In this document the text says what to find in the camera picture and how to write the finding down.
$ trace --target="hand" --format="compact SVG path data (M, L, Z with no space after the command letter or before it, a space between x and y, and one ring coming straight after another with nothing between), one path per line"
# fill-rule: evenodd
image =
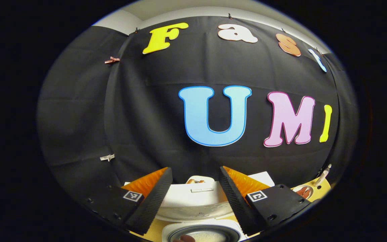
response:
M195 239L192 236L184 234L180 236L180 239L175 239L172 242L195 242Z

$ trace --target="yellow letter f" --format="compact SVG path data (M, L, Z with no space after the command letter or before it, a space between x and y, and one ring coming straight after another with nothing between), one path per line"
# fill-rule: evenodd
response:
M175 25L153 29L150 31L152 37L150 38L149 46L143 50L143 54L168 48L169 43L165 42L165 38L168 37L170 40L174 40L178 36L179 30L174 28L186 29L187 27L187 23L178 23Z

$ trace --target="black cloth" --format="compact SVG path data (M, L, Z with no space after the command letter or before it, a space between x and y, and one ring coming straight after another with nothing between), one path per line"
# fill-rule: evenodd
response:
M167 38L167 49L142 53L152 29L176 23L189 27L180 29L175 40ZM220 24L245 26L258 42L223 40L218 37ZM281 50L275 37L278 33L295 40L300 57ZM114 179L120 184L163 167L172 168L175 184L185 183L192 175L217 180L218 168L225 165L247 175L267 171L276 184L289 187L314 179L328 162L333 171L340 171L348 159L341 153L351 151L350 140L356 137L356 116L351 116L356 103L347 98L352 96L350 81L343 71L336 71L340 68L335 56L321 56L328 70L324 73L308 49L314 47L290 34L235 18L171 20L140 29L128 38L92 26L61 54L46 78L38 105L43 153L51 167L58 166L55 173L65 173L59 179L65 182L69 179L62 176L69 174L62 172L63 166L76 165L79 167L72 172L91 177L89 180L101 176L107 177L103 183ZM105 65L110 56L120 62ZM231 85L252 89L243 136L224 147L195 143L186 133L184 104L178 92L191 86L213 88L209 127L223 131L230 126L230 100L223 88ZM286 92L295 111L303 96L315 99L309 143L286 144L282 132L283 144L264 147L273 118L267 100L272 91ZM328 140L320 143L326 104L332 106L331 125ZM334 159L329 157L331 151ZM111 162L99 160L112 153ZM86 165L86 160L94 158L98 166L108 169ZM99 170L106 170L108 176L98 174Z

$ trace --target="letter m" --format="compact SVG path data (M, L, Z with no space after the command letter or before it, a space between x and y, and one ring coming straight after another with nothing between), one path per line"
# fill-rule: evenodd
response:
M283 143L281 138L282 127L284 128L287 144L292 142L298 130L299 135L295 137L295 144L300 145L310 142L313 108L315 106L314 99L304 96L298 112L295 114L294 107L286 93L270 92L267 98L273 103L273 123L270 136L264 140L264 146L277 147Z

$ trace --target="blue letter u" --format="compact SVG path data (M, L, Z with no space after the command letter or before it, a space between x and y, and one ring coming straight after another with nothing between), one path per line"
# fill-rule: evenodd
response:
M209 98L214 95L210 87L186 87L178 96L184 101L184 124L189 138L208 147L227 146L239 140L246 128L246 102L252 90L243 86L223 89L231 100L231 125L223 132L209 127Z

